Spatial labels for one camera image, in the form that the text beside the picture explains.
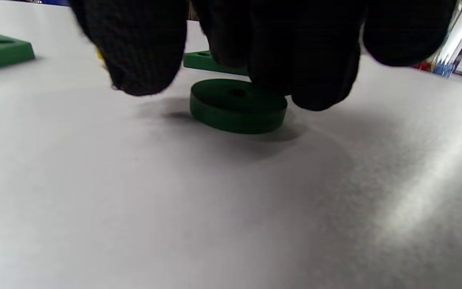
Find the person's right hand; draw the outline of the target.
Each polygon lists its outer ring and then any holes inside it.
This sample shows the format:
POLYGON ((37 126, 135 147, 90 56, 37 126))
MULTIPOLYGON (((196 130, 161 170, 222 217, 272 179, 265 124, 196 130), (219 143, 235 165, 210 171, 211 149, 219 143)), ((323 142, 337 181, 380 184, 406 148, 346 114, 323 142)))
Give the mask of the person's right hand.
MULTIPOLYGON (((193 0, 213 59, 247 68, 253 84, 306 110, 348 97, 361 48, 390 67, 417 64, 448 34, 454 0, 193 0)), ((113 87, 132 96, 167 89, 181 67, 186 0, 70 0, 113 87)))

